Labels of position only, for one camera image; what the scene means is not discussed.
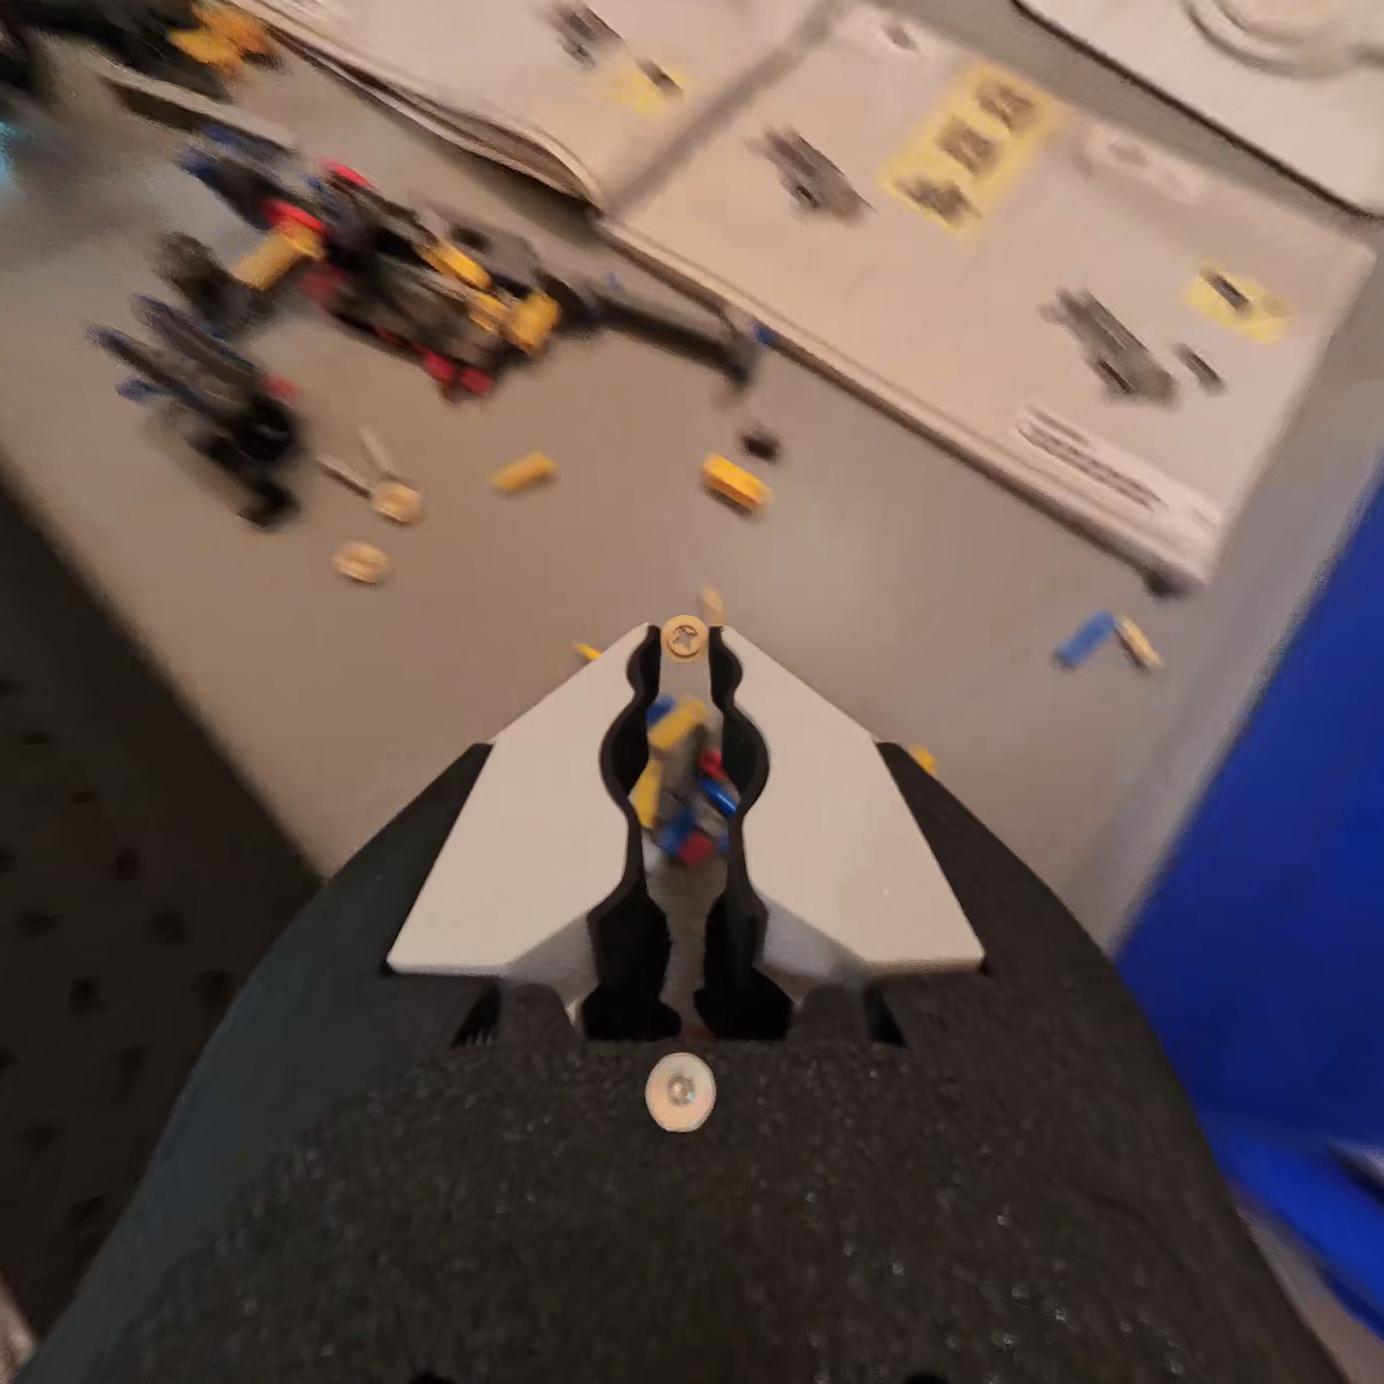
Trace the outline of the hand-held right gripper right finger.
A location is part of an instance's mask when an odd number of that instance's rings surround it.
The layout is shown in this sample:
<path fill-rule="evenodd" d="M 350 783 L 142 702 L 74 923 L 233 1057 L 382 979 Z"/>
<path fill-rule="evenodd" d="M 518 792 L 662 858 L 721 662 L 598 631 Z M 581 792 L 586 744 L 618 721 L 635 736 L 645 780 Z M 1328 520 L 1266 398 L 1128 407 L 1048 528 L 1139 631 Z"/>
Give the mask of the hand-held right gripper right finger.
<path fill-rule="evenodd" d="M 982 944 L 895 775 L 910 756 L 733 628 L 707 658 L 736 812 L 704 930 L 704 1026 L 785 1035 L 822 986 L 977 974 Z"/>

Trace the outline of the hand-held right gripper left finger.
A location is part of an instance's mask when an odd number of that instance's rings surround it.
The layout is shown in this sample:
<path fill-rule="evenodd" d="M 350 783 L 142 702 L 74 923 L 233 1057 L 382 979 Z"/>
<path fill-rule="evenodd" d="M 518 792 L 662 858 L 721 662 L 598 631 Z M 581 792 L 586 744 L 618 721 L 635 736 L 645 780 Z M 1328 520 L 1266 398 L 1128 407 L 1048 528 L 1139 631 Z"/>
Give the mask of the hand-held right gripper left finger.
<path fill-rule="evenodd" d="M 677 1035 L 672 939 L 633 802 L 662 636 L 636 626 L 481 746 L 387 957 L 393 974 L 537 984 L 586 1035 Z"/>

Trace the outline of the pile of lego pins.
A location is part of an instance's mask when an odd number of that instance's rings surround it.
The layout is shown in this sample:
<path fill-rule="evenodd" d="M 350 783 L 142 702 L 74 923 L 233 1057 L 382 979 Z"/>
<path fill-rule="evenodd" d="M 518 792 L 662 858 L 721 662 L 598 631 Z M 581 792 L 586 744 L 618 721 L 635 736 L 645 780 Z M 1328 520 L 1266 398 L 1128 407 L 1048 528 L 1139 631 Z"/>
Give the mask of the pile of lego pins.
<path fill-rule="evenodd" d="M 753 888 L 782 907 L 804 893 L 854 912 L 864 905 L 847 896 L 881 905 L 923 891 L 937 858 L 880 739 L 738 633 L 711 628 L 701 660 L 711 660 L 714 635 L 739 675 L 731 712 L 657 696 L 647 717 L 652 765 L 630 795 L 643 829 L 682 858 L 692 836 L 728 851 L 738 825 Z"/>

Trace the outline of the small lego beam assembly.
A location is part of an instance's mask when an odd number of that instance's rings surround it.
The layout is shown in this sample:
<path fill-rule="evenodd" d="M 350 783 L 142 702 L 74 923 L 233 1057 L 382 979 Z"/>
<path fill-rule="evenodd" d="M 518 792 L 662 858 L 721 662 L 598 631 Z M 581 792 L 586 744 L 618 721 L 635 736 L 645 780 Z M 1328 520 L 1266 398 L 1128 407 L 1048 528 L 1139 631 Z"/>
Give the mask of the small lego beam assembly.
<path fill-rule="evenodd" d="M 189 447 L 238 490 L 240 478 L 253 474 L 294 490 L 304 429 L 292 390 L 169 302 L 139 297 L 135 312 L 150 341 L 110 326 L 90 329 L 95 346 L 128 370 L 118 392 L 169 405 Z"/>

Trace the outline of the lego chassis assembly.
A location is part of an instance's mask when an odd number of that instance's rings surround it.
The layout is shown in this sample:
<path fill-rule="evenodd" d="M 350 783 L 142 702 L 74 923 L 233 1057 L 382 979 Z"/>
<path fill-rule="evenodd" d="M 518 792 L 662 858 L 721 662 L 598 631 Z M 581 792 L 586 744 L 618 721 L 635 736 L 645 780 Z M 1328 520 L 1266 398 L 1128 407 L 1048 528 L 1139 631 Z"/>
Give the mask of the lego chassis assembly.
<path fill-rule="evenodd" d="M 613 275 L 562 275 L 520 235 L 385 198 L 344 164 L 309 167 L 230 128 L 199 135 L 181 167 L 258 233 L 243 257 L 221 260 L 262 302 L 258 321 L 226 338 L 265 323 L 296 289 L 417 360 L 446 395 L 486 395 L 562 336 L 636 336 L 704 361 L 734 390 L 753 383 L 766 346 L 766 331 L 731 309 L 674 309 Z"/>

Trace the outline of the yellow three-hole lego beam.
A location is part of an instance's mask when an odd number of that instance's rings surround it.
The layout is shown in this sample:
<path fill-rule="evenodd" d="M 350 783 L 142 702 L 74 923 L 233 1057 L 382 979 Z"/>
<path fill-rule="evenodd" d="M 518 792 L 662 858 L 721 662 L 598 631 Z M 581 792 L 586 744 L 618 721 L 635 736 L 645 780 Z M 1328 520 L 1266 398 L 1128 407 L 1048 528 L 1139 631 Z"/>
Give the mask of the yellow three-hole lego beam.
<path fill-rule="evenodd" d="M 709 454 L 701 468 L 702 488 L 741 513 L 756 513 L 772 501 L 772 488 L 721 454 Z"/>

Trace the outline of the pile of dark lego beams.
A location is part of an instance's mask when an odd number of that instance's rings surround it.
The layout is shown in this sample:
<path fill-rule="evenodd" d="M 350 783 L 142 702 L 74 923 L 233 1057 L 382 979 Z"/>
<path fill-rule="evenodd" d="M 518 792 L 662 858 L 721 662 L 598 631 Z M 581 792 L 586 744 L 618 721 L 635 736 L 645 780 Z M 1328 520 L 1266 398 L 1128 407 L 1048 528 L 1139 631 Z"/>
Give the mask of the pile of dark lego beams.
<path fill-rule="evenodd" d="M 247 64 L 279 59 L 269 29 L 236 4 L 4 2 L 4 95 L 46 93 L 46 39 L 90 44 L 134 74 L 213 100 Z"/>

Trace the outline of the blue plastic bin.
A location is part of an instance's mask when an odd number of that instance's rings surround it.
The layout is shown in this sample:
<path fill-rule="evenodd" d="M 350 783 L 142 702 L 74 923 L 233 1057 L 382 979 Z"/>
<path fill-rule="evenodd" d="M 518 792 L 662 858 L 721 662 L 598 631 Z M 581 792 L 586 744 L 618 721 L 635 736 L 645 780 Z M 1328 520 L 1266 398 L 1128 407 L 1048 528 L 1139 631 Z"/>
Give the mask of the blue plastic bin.
<path fill-rule="evenodd" d="M 1381 1337 L 1381 483 L 1118 971 L 1224 1177 Z"/>

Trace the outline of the instruction booklet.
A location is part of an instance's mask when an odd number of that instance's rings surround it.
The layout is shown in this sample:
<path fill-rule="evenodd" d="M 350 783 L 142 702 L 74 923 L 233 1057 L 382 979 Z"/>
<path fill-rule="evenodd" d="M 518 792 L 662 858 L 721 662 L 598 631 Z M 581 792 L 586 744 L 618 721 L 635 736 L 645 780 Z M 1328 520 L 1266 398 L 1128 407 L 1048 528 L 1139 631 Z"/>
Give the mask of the instruction booklet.
<path fill-rule="evenodd" d="M 1175 586 L 1376 262 L 890 4 L 245 4 Z"/>

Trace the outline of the white stand base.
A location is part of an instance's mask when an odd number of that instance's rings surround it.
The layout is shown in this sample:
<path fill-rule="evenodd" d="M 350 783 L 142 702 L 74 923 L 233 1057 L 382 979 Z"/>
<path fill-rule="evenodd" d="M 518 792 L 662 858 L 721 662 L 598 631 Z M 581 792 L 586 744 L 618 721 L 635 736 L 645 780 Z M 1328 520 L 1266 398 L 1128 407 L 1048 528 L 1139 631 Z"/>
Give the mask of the white stand base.
<path fill-rule="evenodd" d="M 1018 7 L 1322 196 L 1381 220 L 1381 2 Z"/>

